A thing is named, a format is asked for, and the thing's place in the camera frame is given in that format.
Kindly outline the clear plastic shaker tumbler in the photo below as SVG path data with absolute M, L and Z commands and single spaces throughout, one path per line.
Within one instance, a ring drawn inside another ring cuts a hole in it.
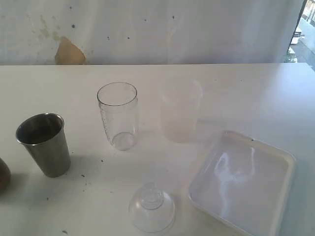
M 126 82 L 102 86 L 98 106 L 107 140 L 117 150 L 128 150 L 137 141 L 139 127 L 138 91 Z

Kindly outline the white square plastic tray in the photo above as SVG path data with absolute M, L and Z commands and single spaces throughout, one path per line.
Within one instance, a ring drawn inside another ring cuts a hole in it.
M 295 167 L 290 153 L 225 130 L 192 179 L 189 199 L 245 236 L 276 236 Z

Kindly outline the clear dome shaker lid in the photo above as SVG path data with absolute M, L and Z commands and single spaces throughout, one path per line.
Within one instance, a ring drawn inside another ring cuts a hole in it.
M 135 191 L 128 204 L 132 224 L 148 235 L 166 233 L 175 220 L 173 198 L 154 182 L 145 183 Z

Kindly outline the stainless steel cup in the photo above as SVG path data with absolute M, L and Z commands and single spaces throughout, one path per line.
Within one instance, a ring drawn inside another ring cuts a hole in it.
M 60 115 L 42 113 L 28 118 L 18 126 L 16 139 L 47 177 L 59 177 L 70 168 L 64 119 Z

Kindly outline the translucent white plastic cup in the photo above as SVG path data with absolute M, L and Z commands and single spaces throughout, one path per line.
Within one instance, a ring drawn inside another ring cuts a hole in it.
M 194 79 L 168 79 L 161 87 L 160 122 L 165 137 L 176 143 L 192 140 L 203 96 Z

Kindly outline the brown wooden cup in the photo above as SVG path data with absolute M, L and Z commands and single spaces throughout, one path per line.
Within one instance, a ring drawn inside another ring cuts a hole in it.
M 0 158 L 0 192 L 5 191 L 10 184 L 11 171 L 7 164 Z

